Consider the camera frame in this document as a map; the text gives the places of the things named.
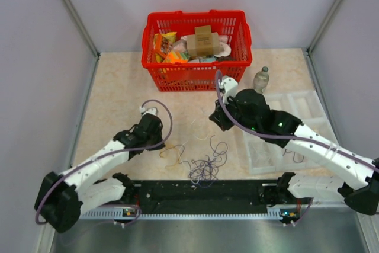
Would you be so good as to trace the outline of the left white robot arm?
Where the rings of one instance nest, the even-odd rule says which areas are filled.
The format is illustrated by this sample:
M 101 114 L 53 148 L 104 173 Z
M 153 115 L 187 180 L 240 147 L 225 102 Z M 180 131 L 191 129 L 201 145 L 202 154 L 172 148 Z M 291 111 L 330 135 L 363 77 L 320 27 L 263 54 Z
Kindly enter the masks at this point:
M 35 221 L 48 223 L 57 232 L 72 228 L 86 212 L 111 201 L 129 203 L 134 189 L 126 178 L 104 175 L 144 151 L 162 149 L 163 124 L 157 108 L 140 108 L 140 121 L 118 132 L 97 153 L 61 173 L 48 173 L 42 180 L 34 208 Z

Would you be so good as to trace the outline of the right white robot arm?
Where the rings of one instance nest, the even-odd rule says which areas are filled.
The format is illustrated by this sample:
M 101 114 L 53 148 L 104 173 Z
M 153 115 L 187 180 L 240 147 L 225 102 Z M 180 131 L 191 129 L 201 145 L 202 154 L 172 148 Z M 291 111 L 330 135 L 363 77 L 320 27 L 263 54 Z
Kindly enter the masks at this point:
M 352 210 L 373 216 L 378 209 L 378 160 L 357 155 L 316 133 L 298 117 L 272 110 L 262 94 L 238 90 L 238 83 L 216 71 L 217 99 L 210 120 L 223 131 L 233 126 L 266 143 L 297 153 L 333 172 L 331 177 L 285 173 L 276 194 L 283 203 L 295 198 L 342 201 Z

